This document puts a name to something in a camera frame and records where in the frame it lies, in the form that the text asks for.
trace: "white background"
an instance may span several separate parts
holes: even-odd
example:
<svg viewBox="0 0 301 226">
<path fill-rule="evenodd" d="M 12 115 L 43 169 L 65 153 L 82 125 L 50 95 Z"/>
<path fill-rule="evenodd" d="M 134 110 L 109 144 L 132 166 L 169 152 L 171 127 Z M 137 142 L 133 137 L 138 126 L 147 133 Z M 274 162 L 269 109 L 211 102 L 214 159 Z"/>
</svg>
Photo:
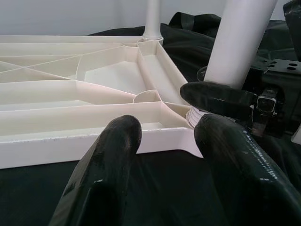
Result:
<svg viewBox="0 0 301 226">
<path fill-rule="evenodd" d="M 278 0 L 272 19 L 284 20 Z M 0 7 L 0 35 L 86 35 L 145 24 L 147 0 L 5 0 Z M 177 11 L 222 15 L 226 0 L 162 0 L 161 22 Z"/>
</svg>

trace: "white plastic tube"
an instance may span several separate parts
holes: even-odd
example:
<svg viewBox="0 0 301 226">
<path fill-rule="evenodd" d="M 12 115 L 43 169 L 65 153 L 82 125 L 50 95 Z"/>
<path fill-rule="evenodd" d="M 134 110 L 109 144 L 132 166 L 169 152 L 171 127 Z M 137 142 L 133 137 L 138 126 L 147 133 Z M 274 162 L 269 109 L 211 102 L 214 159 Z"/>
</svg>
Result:
<svg viewBox="0 0 301 226">
<path fill-rule="evenodd" d="M 241 89 L 277 0 L 228 0 L 204 81 Z"/>
<path fill-rule="evenodd" d="M 148 0 L 146 12 L 146 25 L 143 38 L 146 40 L 161 40 L 160 12 L 161 0 Z"/>
</svg>

